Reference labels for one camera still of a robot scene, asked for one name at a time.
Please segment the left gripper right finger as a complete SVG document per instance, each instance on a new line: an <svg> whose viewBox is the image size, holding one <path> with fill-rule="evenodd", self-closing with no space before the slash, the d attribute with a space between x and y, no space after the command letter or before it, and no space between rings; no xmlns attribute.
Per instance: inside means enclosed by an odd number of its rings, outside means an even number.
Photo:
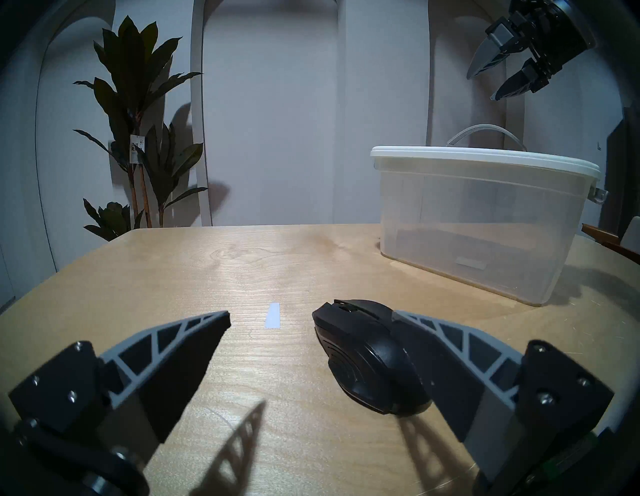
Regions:
<svg viewBox="0 0 640 496"><path fill-rule="evenodd" d="M402 310L392 312L392 335L480 483L540 483L552 458L590 450L586 439L614 397L544 340L522 354L479 329Z"/></svg>

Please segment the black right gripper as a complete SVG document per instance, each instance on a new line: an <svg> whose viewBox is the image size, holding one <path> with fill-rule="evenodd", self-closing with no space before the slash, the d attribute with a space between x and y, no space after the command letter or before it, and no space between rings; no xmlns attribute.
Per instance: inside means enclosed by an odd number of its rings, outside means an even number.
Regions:
<svg viewBox="0 0 640 496"><path fill-rule="evenodd" d="M510 20L500 17L485 33L467 70L467 79L524 51L526 41L536 58L529 58L506 79L491 96L492 101L536 93L548 85L552 71L560 71L565 63L597 46L586 18L568 1L511 1Z"/></svg>

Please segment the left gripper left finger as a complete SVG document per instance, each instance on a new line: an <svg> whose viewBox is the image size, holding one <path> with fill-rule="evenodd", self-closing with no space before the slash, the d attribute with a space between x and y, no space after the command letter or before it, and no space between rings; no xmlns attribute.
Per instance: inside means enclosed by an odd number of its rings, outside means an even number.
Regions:
<svg viewBox="0 0 640 496"><path fill-rule="evenodd" d="M75 341L27 374L9 400L21 419L70 439L114 423L134 401L163 443L230 327L222 310L145 329L101 355L90 341Z"/></svg>

